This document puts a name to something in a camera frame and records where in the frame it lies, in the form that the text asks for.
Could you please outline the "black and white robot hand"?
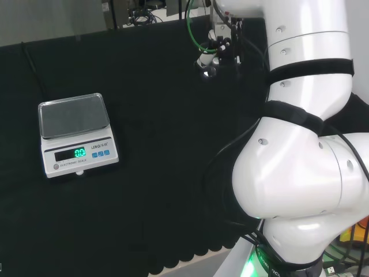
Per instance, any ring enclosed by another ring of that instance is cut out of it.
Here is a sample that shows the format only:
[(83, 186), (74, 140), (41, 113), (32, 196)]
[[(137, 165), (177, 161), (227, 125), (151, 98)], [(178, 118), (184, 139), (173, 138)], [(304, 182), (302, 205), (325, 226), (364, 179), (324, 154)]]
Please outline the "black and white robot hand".
[(201, 47), (201, 54), (194, 62), (194, 67), (202, 81), (212, 81), (227, 70), (233, 71), (236, 78), (241, 77), (243, 54), (237, 30), (220, 19), (214, 19), (208, 40)]

